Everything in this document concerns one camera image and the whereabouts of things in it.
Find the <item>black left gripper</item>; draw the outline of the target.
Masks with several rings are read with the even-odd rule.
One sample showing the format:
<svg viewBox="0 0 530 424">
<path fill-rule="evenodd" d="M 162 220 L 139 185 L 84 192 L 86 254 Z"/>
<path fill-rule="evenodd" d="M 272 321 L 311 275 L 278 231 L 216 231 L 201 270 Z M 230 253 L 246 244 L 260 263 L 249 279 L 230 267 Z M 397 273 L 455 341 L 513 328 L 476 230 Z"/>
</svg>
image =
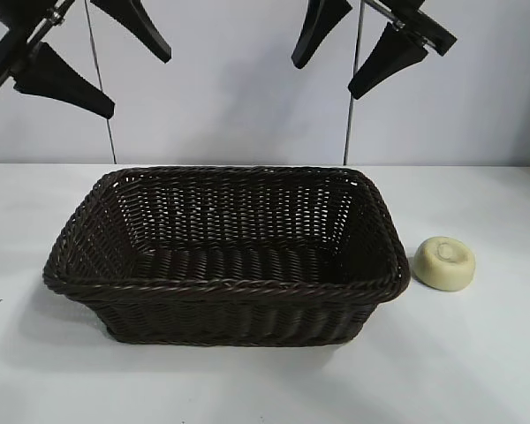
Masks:
<svg viewBox="0 0 530 424">
<path fill-rule="evenodd" d="M 171 60 L 171 46 L 140 0 L 91 3 L 126 28 L 163 63 Z M 18 92 L 70 103 L 110 119 L 115 103 L 72 69 L 48 43 L 40 42 L 52 27 L 63 23 L 73 4 L 74 1 L 0 1 L 0 22 L 8 28 L 0 40 L 0 87 L 15 64 L 33 49 L 24 67 L 12 74 Z"/>
</svg>

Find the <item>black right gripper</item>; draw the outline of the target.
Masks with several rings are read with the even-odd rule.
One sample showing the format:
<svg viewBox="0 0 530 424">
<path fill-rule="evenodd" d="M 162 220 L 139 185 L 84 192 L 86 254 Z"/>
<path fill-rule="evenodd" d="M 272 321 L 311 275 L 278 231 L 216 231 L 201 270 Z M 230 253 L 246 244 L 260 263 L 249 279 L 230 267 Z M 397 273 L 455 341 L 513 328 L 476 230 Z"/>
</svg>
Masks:
<svg viewBox="0 0 530 424">
<path fill-rule="evenodd" d="M 348 89 L 359 100 L 390 76 L 426 58 L 428 45 L 444 56 L 457 38 L 420 8 L 424 0 L 367 0 L 366 4 L 391 23 L 363 65 L 353 75 Z M 293 65 L 304 68 L 330 31 L 352 10 L 346 0 L 309 0 L 299 38 L 291 54 Z"/>
</svg>

